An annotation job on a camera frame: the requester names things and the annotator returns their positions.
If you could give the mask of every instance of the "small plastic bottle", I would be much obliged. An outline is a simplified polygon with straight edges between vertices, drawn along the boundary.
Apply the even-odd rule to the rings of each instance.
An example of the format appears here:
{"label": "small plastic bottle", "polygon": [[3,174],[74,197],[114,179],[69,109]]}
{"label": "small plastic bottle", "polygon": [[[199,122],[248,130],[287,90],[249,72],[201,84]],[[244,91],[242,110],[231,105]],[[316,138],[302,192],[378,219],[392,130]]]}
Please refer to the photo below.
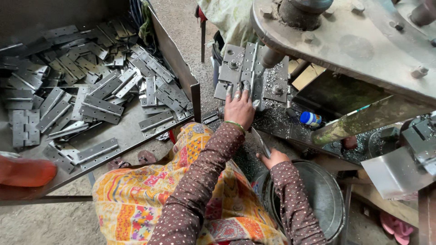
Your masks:
{"label": "small plastic bottle", "polygon": [[300,116],[300,122],[313,127],[319,127],[321,123],[321,116],[311,112],[303,112]]}

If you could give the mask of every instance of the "green bangle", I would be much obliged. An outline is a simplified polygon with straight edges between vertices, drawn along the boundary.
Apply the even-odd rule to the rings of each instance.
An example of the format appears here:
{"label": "green bangle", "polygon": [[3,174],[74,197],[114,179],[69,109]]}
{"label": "green bangle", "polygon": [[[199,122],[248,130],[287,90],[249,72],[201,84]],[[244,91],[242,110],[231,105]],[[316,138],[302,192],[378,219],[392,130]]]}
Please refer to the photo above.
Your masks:
{"label": "green bangle", "polygon": [[233,121],[224,121],[225,123],[232,123],[235,124],[236,126],[240,127],[242,129],[242,132],[244,133],[245,136],[245,129],[241,126],[241,124],[237,123],[237,122],[233,122]]}

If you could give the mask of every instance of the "concrete floor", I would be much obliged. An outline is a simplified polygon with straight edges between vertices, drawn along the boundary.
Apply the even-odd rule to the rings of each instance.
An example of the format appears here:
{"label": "concrete floor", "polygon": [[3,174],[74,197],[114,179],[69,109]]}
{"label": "concrete floor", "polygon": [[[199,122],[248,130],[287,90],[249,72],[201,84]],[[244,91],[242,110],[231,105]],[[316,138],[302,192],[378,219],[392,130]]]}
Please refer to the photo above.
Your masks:
{"label": "concrete floor", "polygon": [[[206,48],[205,63],[200,62],[200,24],[194,17],[196,2],[194,0],[152,0],[152,5],[159,20],[174,40],[185,61],[190,65],[192,73],[201,83],[201,111],[207,113],[220,105],[220,101],[213,98],[212,65],[210,48]],[[206,41],[211,40],[217,31],[209,22],[206,25]],[[265,141],[272,147],[285,152],[292,158],[297,154],[289,145],[281,140],[262,134]],[[140,150],[152,152],[157,159],[162,158],[172,147],[170,141],[161,142],[153,140],[130,153],[123,159],[137,163],[137,153]],[[257,144],[248,136],[245,145],[235,156],[235,162],[246,173],[248,179],[265,167],[256,159],[255,153],[259,151]],[[94,171],[97,179],[107,171],[106,166]],[[86,176],[56,190],[53,195],[90,195],[91,185]],[[365,217],[355,217],[354,212],[360,212],[355,205],[351,206],[350,229],[348,237],[358,244],[395,244],[395,242],[363,242],[366,237],[380,237],[385,234],[377,228],[377,224],[368,235],[362,235],[361,221]],[[63,204],[37,204],[28,206],[0,207],[0,245],[6,244],[63,244],[63,245],[95,245],[106,244],[106,240],[99,231],[98,219],[92,202],[63,203]]]}

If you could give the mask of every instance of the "woman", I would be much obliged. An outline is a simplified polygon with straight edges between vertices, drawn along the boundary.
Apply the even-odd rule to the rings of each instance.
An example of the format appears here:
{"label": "woman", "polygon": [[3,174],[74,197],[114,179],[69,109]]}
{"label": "woman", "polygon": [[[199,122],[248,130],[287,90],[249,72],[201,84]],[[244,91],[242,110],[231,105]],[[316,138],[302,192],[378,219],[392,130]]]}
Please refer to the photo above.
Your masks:
{"label": "woman", "polygon": [[231,160],[255,112],[248,84],[233,101],[231,90],[225,122],[216,133],[189,123],[168,153],[171,161],[117,169],[95,183],[95,208],[108,244],[326,243],[298,171],[285,154],[272,149],[271,159],[257,156],[271,171],[286,236]]}

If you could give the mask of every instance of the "orange object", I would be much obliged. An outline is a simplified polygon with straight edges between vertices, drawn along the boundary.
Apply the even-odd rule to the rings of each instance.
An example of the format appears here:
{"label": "orange object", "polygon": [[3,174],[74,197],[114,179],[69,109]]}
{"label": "orange object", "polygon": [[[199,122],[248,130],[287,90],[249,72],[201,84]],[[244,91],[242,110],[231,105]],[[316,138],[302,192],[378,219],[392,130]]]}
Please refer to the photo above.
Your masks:
{"label": "orange object", "polygon": [[0,156],[0,184],[39,187],[51,181],[57,166],[48,160],[8,158]]}

